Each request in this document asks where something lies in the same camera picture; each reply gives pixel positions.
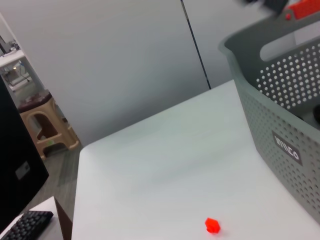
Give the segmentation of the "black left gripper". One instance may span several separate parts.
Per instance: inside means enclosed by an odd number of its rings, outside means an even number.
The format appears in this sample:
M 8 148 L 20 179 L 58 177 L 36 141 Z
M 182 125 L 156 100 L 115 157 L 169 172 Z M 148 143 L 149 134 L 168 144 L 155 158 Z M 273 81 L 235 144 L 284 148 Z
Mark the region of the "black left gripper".
M 262 4 L 262 7 L 272 11 L 274 14 L 281 14 L 288 4 L 288 0 L 240 0 L 243 4 Z

